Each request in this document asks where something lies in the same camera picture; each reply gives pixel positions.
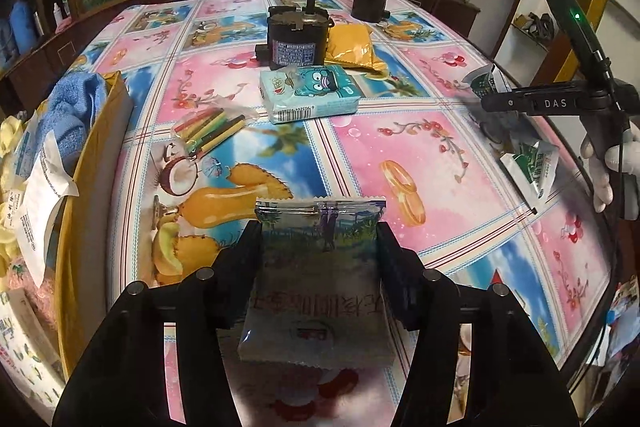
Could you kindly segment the white gloved right hand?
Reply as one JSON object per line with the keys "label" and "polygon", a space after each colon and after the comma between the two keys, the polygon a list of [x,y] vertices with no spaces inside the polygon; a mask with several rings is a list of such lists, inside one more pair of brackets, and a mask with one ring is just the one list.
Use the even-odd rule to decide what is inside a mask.
{"label": "white gloved right hand", "polygon": [[614,145],[604,154],[604,159],[597,158],[596,151],[588,138],[582,140],[580,146],[580,156],[588,161],[588,169],[593,185],[593,208],[597,213],[601,213],[606,207],[611,206],[614,202],[614,185],[611,176],[614,171],[618,171],[618,167],[622,167],[622,173],[629,174],[636,192],[639,192],[639,127],[637,122],[639,119],[630,123],[630,139],[625,140],[623,146],[623,164],[620,165],[620,147]]}

